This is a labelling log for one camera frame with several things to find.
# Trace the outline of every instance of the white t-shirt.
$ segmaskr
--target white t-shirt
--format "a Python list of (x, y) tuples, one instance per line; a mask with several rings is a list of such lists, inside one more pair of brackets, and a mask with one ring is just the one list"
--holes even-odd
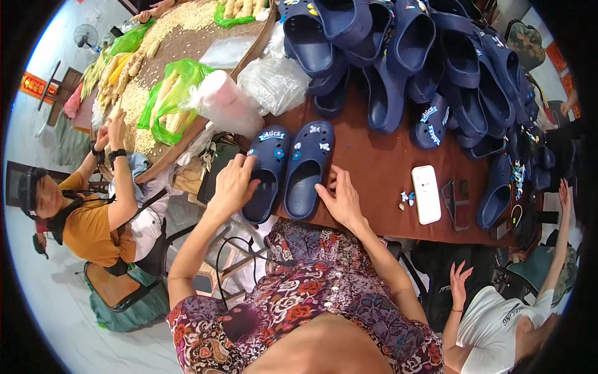
[(554, 290), (536, 298), (533, 306), (505, 300), (494, 286), (482, 288), (459, 323), (457, 345), (473, 345), (461, 374), (498, 374), (515, 365), (515, 328), (522, 315), (540, 327), (550, 314)]

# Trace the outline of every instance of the green plastic bag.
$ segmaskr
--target green plastic bag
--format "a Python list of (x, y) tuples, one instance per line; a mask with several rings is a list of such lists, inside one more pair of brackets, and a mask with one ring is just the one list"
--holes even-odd
[(144, 40), (146, 31), (151, 25), (155, 23), (155, 19), (150, 18), (149, 21), (141, 25), (137, 25), (131, 30), (124, 33), (124, 35), (116, 38), (112, 43), (112, 49), (108, 53), (109, 56), (115, 56), (123, 52), (135, 52), (139, 49), (141, 42)]
[(195, 110), (189, 110), (190, 115), (188, 116), (187, 121), (176, 133), (166, 130), (164, 124), (160, 123), (160, 117), (181, 112), (179, 104), (189, 97), (189, 87), (198, 86), (206, 75), (210, 74), (215, 69), (185, 58), (166, 65), (164, 67), (164, 76), (170, 76), (173, 70), (176, 70), (179, 73), (179, 78), (157, 109), (153, 126), (150, 126), (151, 112), (156, 105), (157, 95), (162, 87), (162, 82), (156, 84), (149, 92), (150, 94), (145, 103), (145, 108), (141, 112), (139, 122), (137, 123), (138, 129), (151, 129), (151, 133), (156, 141), (170, 146), (175, 145), (181, 140), (187, 127), (197, 117), (197, 113)]
[(214, 11), (214, 22), (216, 22), (216, 25), (222, 28), (231, 28), (234, 25), (242, 25), (244, 23), (255, 21), (255, 17), (253, 15), (226, 20), (224, 19), (224, 8), (226, 8), (225, 4), (218, 3), (216, 5), (216, 10)]

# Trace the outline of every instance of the red banner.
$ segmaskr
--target red banner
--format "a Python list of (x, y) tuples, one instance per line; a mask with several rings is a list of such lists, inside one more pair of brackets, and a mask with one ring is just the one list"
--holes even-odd
[[(19, 91), (25, 92), (26, 94), (31, 95), (36, 99), (40, 99), (46, 84), (47, 82), (43, 79), (36, 77), (35, 75), (29, 72), (25, 72), (25, 74), (23, 74), (23, 79), (21, 79), (21, 86), (19, 86)], [(58, 86), (56, 86), (55, 84), (51, 84), (48, 87), (48, 93), (55, 95), (57, 89)], [(44, 102), (48, 104), (53, 103), (52, 99), (50, 98), (45, 98)]]

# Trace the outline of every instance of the green bag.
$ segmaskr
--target green bag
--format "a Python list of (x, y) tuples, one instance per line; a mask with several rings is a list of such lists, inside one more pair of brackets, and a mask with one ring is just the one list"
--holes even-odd
[(215, 69), (198, 63), (197, 61), (185, 58), (166, 65), (164, 67), (164, 76), (170, 76), (173, 70), (176, 70), (179, 73), (178, 82), (171, 88), (162, 104), (160, 104), (154, 118), (153, 126), (150, 126), (151, 112), (156, 105), (157, 95), (162, 87), (163, 81), (156, 84), (149, 92), (145, 108), (141, 112), (139, 122), (137, 123), (138, 129), (151, 129), (151, 133), (157, 142), (162, 142), (169, 146), (173, 146), (181, 140), (187, 127), (197, 117), (197, 113), (195, 110), (189, 110), (190, 115), (188, 116), (187, 121), (185, 121), (185, 124), (176, 133), (166, 130), (164, 124), (161, 124), (159, 121), (160, 117), (181, 112), (179, 104), (189, 97), (189, 87), (198, 86), (206, 75), (210, 74)]
[(124, 35), (116, 38), (112, 43), (112, 49), (108, 53), (109, 56), (115, 56), (123, 52), (135, 52), (139, 49), (141, 42), (144, 40), (146, 31), (151, 25), (155, 23), (155, 19), (150, 18), (149, 21), (141, 25), (137, 25), (131, 30), (124, 33)]
[(216, 10), (214, 11), (214, 22), (216, 22), (216, 25), (222, 28), (231, 28), (234, 25), (242, 25), (244, 23), (255, 21), (255, 17), (253, 15), (226, 20), (224, 19), (224, 8), (226, 8), (225, 4), (218, 3), (216, 5)]
[[(135, 266), (135, 268), (128, 273), (133, 279), (146, 287), (155, 281), (153, 276), (147, 274), (138, 266)], [(89, 304), (96, 315), (98, 326), (104, 329), (125, 333), (143, 327), (154, 321), (156, 318), (166, 316), (170, 312), (168, 294), (162, 284), (154, 287), (149, 294), (131, 305), (124, 312), (115, 313), (106, 306), (106, 303), (104, 303), (102, 298), (93, 289), (89, 279), (87, 279), (87, 275), (85, 276), (85, 281), (87, 282), (87, 286), (91, 289)]]

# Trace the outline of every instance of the black cap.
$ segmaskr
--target black cap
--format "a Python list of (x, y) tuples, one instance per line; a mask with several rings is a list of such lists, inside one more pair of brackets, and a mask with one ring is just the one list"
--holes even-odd
[(36, 218), (37, 183), (47, 174), (44, 168), (31, 168), (19, 179), (18, 194), (21, 210), (32, 220)]

